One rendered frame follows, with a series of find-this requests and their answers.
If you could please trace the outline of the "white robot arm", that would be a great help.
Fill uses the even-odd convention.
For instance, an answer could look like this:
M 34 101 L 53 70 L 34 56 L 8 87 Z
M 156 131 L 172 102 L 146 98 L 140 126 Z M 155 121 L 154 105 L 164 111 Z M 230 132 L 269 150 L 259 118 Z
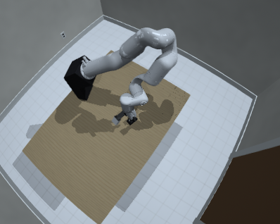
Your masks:
M 122 112 L 114 116 L 112 122 L 118 125 L 126 113 L 134 113 L 135 106 L 142 106 L 148 102 L 148 97 L 141 86 L 144 81 L 151 86 L 157 86 L 168 72 L 177 64 L 177 41 L 175 33 L 169 28 L 154 30 L 141 28 L 124 42 L 120 49 L 111 54 L 89 61 L 84 56 L 80 71 L 85 79 L 93 79 L 96 75 L 112 70 L 118 70 L 134 60 L 145 48 L 150 46 L 161 49 L 162 54 L 157 57 L 146 74 L 137 75 L 129 85 L 129 93 L 120 97 Z M 144 50 L 143 50 L 144 49 Z

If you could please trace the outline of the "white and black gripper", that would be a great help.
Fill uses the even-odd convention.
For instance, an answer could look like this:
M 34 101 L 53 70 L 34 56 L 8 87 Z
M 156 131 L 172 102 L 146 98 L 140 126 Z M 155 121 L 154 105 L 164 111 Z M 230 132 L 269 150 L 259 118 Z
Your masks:
M 126 113 L 125 116 L 128 116 L 128 118 L 130 119 L 130 121 L 134 121 L 136 122 L 136 111 L 134 110 L 134 113 Z

